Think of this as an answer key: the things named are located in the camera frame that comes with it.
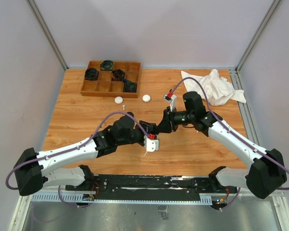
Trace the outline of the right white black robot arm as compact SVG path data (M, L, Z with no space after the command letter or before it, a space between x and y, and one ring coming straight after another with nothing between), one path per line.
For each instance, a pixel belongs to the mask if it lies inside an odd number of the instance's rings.
M247 167L231 169L220 166L209 174L209 188L218 193L226 186L247 188L256 197L265 199L287 181L283 156L277 149L267 150L232 129L219 115L206 111L201 96L195 92L183 95L185 110L177 111L176 96L164 95L170 105L163 111L158 133L175 132L179 125L192 127L234 153Z

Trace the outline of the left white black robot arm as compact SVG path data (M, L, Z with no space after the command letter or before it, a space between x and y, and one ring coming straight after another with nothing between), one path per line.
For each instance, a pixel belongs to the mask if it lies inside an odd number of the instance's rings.
M50 174L81 160L94 159L116 151L118 146L146 144L158 134L156 124L136 121L126 114L104 130L72 145L50 151L24 150L16 162L15 178L21 196L34 194L51 183Z

